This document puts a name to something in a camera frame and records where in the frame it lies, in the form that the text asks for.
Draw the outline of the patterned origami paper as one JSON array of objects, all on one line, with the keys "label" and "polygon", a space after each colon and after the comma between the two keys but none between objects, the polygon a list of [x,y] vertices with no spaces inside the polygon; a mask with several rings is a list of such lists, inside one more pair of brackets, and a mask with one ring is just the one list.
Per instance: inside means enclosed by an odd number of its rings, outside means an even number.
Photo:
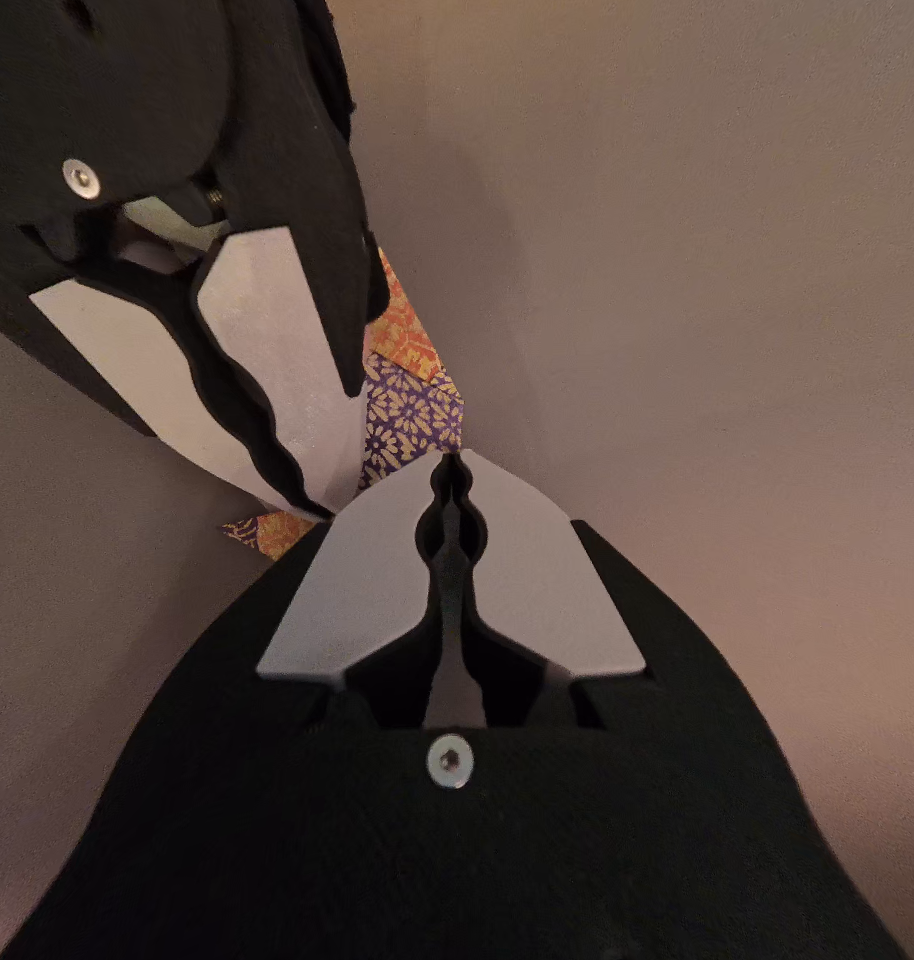
[{"label": "patterned origami paper", "polygon": [[364,328],[356,396],[345,394],[326,338],[306,316],[295,333],[271,334],[256,367],[306,496],[333,515],[419,457],[462,445],[463,400],[378,246],[374,266],[377,315]]}]

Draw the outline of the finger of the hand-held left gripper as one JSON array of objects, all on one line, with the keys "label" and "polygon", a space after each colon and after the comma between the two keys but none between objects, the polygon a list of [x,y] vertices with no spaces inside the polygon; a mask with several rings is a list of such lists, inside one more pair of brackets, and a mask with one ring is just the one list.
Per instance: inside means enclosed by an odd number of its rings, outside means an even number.
[{"label": "finger of the hand-held left gripper", "polygon": [[225,238],[197,301],[223,353],[269,402],[273,437],[299,466],[306,496],[342,511],[358,491],[368,387],[344,391],[289,229]]},{"label": "finger of the hand-held left gripper", "polygon": [[266,394],[220,349],[192,299],[180,277],[127,261],[30,295],[165,445],[278,509],[330,518],[278,440]]}]

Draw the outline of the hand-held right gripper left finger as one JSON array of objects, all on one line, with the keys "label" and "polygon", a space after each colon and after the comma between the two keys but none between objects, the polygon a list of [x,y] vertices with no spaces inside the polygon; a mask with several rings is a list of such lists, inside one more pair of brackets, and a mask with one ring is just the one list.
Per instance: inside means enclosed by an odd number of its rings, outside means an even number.
[{"label": "hand-held right gripper left finger", "polygon": [[258,663],[261,678],[430,689],[442,646],[432,562],[452,464],[428,453],[338,514]]}]

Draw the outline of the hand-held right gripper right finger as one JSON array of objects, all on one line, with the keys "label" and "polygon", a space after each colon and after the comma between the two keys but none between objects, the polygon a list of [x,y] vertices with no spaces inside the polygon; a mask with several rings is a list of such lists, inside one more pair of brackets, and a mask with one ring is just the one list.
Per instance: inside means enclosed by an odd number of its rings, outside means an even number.
[{"label": "hand-held right gripper right finger", "polygon": [[643,654],[565,511],[476,452],[464,451],[459,467],[474,627],[571,680],[643,673]]}]

